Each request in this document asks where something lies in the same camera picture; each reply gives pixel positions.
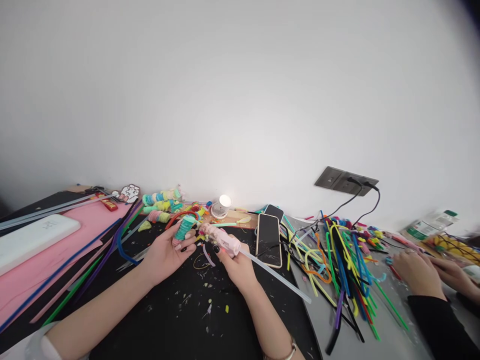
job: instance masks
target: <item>wrist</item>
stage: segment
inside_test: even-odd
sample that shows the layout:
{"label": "wrist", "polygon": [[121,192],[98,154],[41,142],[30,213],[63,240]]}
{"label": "wrist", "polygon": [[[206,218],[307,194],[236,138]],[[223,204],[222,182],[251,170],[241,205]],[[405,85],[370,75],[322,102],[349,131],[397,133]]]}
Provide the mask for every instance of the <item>wrist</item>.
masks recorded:
{"label": "wrist", "polygon": [[129,274],[132,274],[134,281],[138,282],[138,285],[148,293],[159,282],[155,282],[152,276],[150,276],[147,267],[142,266],[142,264],[143,262],[137,265]]}
{"label": "wrist", "polygon": [[249,283],[248,286],[243,288],[239,287],[238,289],[246,300],[247,298],[252,298],[258,294],[264,293],[264,289],[256,279],[255,281]]}
{"label": "wrist", "polygon": [[473,286],[469,292],[464,295],[475,304],[480,305],[480,288]]}
{"label": "wrist", "polygon": [[444,292],[442,291],[441,288],[437,290],[428,289],[428,288],[418,288],[418,289],[411,288],[411,293],[417,296],[429,296],[429,297],[439,298],[444,301],[447,301],[447,298],[445,297]]}

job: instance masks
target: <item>white sleeve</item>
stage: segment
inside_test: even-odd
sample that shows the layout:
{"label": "white sleeve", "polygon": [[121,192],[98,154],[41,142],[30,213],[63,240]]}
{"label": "white sleeve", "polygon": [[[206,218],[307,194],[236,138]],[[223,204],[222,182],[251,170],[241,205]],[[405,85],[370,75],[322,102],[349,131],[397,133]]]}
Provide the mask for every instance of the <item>white sleeve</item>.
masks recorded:
{"label": "white sleeve", "polygon": [[45,334],[55,326],[52,322],[27,336],[0,355],[0,360],[62,360]]}

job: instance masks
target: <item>black table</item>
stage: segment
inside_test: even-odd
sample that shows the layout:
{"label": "black table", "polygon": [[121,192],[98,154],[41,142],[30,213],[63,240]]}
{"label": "black table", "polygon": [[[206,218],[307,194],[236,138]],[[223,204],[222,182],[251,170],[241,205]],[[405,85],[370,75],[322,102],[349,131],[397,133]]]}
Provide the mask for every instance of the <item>black table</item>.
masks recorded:
{"label": "black table", "polygon": [[[16,211],[2,221],[33,213],[38,207],[45,209],[83,196],[85,195],[82,193],[61,191]],[[144,219],[144,216],[139,216],[130,228],[132,229]],[[125,252],[133,256],[145,249],[162,233],[164,227],[164,224],[157,223],[150,230],[133,234],[124,243]],[[0,232],[0,236],[14,229]],[[233,227],[226,227],[225,230],[247,243],[251,252],[254,251],[256,237],[252,230]],[[104,236],[102,241],[108,240],[112,234],[113,232]],[[209,266],[203,270],[193,268],[195,258],[201,253],[199,247],[180,269],[153,288],[123,318],[93,349],[90,359],[261,359],[261,348],[247,304],[230,281],[225,268],[215,256],[211,244],[206,246],[207,251],[212,255],[212,260],[217,264],[216,267]],[[66,293],[36,324],[29,324],[29,321],[96,251],[93,250],[78,260],[0,334],[0,354],[40,328],[67,295]],[[133,268],[131,266],[127,270],[118,272],[116,269],[124,263],[125,260],[118,251],[112,254],[80,301],[76,304],[69,302],[55,320],[68,316]],[[199,259],[195,265],[200,267],[202,264],[204,261]],[[296,339],[305,358],[320,359],[317,341],[301,298],[263,269],[256,265],[254,269],[258,281],[285,326]],[[293,275],[286,270],[285,264],[278,272],[295,284]],[[187,303],[184,302],[184,295],[185,298],[191,295]],[[212,300],[211,314],[204,317],[210,305],[209,299]],[[229,306],[229,313],[225,311],[226,305]]]}

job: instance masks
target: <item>black phone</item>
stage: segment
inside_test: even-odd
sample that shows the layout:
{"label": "black phone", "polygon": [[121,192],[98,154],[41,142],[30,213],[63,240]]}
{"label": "black phone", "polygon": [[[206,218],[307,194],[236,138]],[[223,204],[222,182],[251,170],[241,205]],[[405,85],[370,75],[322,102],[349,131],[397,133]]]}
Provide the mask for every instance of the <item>black phone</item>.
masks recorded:
{"label": "black phone", "polygon": [[259,214],[255,255],[265,265],[280,269],[282,267],[280,244],[279,219],[273,215]]}
{"label": "black phone", "polygon": [[271,205],[271,204],[269,204],[266,207],[264,214],[272,215],[272,216],[276,217],[278,219],[279,223],[281,223],[282,219],[284,218],[284,211],[279,209],[276,206]]}

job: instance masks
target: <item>wall outlet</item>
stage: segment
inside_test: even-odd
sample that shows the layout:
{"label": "wall outlet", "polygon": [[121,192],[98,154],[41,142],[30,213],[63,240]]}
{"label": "wall outlet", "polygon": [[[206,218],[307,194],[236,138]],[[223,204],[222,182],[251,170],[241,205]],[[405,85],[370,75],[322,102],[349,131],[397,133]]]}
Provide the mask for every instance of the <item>wall outlet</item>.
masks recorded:
{"label": "wall outlet", "polygon": [[[348,181],[348,178],[350,177],[357,180],[360,184],[369,182],[372,185],[376,185],[379,182],[374,178],[357,175],[327,166],[318,180],[315,182],[315,186],[355,195],[359,191],[360,187],[357,184]],[[371,187],[364,186],[358,196],[365,196],[371,189]]]}

